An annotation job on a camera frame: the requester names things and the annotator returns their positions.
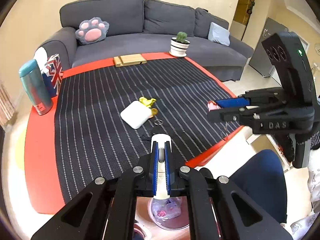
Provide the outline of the white plastic tube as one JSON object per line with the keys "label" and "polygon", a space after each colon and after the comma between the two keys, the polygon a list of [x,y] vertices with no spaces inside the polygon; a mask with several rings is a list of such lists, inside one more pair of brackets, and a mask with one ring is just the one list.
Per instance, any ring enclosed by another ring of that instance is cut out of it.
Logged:
{"label": "white plastic tube", "polygon": [[158,200],[163,200],[163,199],[168,199],[170,197],[167,194],[167,187],[166,187],[164,145],[166,141],[169,141],[171,146],[171,137],[166,134],[156,134],[156,135],[153,135],[151,138],[152,144],[154,141],[158,142],[159,158],[158,158],[157,192],[156,192],[156,195],[153,197]]}

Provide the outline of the orange translucent keychain charm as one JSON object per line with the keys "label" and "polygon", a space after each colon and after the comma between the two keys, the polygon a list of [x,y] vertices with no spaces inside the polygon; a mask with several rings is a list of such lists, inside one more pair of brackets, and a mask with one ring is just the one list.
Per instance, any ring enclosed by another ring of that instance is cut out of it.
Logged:
{"label": "orange translucent keychain charm", "polygon": [[158,113],[158,110],[156,108],[152,108],[150,117],[156,116],[157,113]]}

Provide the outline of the white square box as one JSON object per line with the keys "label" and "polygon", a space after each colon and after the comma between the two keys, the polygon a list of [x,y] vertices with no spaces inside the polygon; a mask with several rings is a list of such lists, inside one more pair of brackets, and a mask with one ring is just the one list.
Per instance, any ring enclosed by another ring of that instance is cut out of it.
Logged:
{"label": "white square box", "polygon": [[120,113],[122,120],[132,129],[139,129],[150,118],[150,115],[151,109],[139,101],[133,101]]}

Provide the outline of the yellow toy figure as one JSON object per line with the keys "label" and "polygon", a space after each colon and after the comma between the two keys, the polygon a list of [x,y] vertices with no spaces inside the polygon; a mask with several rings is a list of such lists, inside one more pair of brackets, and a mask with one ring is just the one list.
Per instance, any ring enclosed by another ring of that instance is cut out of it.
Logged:
{"label": "yellow toy figure", "polygon": [[156,99],[154,99],[154,98],[148,99],[148,98],[146,98],[146,97],[144,97],[144,96],[141,96],[141,97],[138,99],[138,101],[139,101],[140,103],[142,103],[144,106],[146,106],[146,107],[148,107],[148,108],[151,108],[151,107],[153,106],[153,104],[156,102]]}

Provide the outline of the plastic bag of trash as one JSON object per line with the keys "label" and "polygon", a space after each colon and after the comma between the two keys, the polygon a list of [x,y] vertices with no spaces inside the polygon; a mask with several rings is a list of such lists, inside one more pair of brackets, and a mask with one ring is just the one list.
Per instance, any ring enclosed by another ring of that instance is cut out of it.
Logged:
{"label": "plastic bag of trash", "polygon": [[158,200],[153,198],[151,202],[151,211],[156,219],[168,220],[181,215],[182,197],[172,197]]}

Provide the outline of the pink translucent trash bin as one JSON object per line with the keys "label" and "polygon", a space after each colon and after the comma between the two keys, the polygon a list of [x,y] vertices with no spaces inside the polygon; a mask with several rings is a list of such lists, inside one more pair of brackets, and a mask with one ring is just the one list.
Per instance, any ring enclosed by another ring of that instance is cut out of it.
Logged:
{"label": "pink translucent trash bin", "polygon": [[164,230],[177,231],[189,227],[188,202],[185,196],[165,200],[152,198],[148,202],[148,214]]}

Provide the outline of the dark pinstriped table mat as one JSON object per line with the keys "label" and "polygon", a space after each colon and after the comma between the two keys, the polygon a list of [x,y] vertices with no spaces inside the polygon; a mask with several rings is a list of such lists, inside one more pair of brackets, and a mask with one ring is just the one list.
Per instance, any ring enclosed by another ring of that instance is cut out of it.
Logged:
{"label": "dark pinstriped table mat", "polygon": [[62,81],[55,111],[55,155],[63,200],[95,178],[119,177],[151,151],[157,133],[190,161],[239,128],[208,120],[207,103],[232,95],[187,59],[103,67]]}

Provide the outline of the light blue cushion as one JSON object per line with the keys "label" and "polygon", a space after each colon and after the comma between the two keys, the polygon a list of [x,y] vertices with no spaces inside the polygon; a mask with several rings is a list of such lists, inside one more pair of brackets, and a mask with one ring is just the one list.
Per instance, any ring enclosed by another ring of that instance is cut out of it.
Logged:
{"label": "light blue cushion", "polygon": [[214,22],[210,23],[208,40],[215,43],[219,43],[224,46],[229,46],[230,45],[229,36],[230,36],[230,32],[227,29],[221,27],[220,25]]}

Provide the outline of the potted cactus striped pot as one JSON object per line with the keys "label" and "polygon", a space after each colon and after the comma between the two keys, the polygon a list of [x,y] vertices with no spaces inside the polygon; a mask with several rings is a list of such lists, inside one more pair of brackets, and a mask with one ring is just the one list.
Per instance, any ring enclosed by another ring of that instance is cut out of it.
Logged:
{"label": "potted cactus striped pot", "polygon": [[174,57],[186,57],[186,51],[190,42],[187,40],[187,33],[178,32],[176,37],[172,37],[170,41],[170,55]]}

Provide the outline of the wooden phone stand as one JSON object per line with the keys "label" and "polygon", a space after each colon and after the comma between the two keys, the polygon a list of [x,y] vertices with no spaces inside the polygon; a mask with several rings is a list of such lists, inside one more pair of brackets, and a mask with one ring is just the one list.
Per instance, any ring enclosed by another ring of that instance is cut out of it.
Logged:
{"label": "wooden phone stand", "polygon": [[147,60],[141,54],[121,55],[113,58],[115,67],[126,67],[145,64]]}

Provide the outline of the union jack tissue box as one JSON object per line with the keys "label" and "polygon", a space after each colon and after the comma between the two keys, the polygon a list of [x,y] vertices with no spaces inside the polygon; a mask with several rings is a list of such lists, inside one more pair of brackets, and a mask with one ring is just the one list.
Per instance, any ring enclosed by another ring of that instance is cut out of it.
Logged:
{"label": "union jack tissue box", "polygon": [[59,94],[63,78],[59,54],[54,54],[48,59],[47,63],[41,69],[41,74],[50,97],[56,97]]}

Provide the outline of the cat paw cushion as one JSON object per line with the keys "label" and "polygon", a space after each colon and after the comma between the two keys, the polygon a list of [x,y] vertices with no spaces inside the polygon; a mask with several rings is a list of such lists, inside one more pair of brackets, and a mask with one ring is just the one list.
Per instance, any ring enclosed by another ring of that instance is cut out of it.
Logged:
{"label": "cat paw cushion", "polygon": [[104,40],[107,36],[110,24],[99,17],[84,20],[75,32],[76,39],[82,45],[93,44]]}

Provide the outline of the grey fabric sofa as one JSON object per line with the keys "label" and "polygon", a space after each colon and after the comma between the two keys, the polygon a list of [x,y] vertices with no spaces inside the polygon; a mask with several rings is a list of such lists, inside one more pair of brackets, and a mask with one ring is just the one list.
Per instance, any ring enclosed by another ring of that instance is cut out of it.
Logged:
{"label": "grey fabric sofa", "polygon": [[[227,29],[223,18],[206,9],[159,0],[78,0],[60,9],[61,29],[39,45],[35,58],[59,54],[63,70],[120,55],[168,52],[180,31],[189,41],[187,57],[220,81],[238,81],[253,48],[237,38],[230,44],[208,39],[211,23]],[[106,38],[83,45],[75,32],[82,21],[99,17],[109,23]]]}

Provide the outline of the teal thermos bottle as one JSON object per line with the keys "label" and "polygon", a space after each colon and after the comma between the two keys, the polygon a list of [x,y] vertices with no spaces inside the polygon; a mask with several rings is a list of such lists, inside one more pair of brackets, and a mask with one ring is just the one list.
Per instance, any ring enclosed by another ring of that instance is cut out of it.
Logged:
{"label": "teal thermos bottle", "polygon": [[38,115],[45,115],[52,106],[52,98],[44,84],[35,59],[27,61],[18,71],[22,86]]}

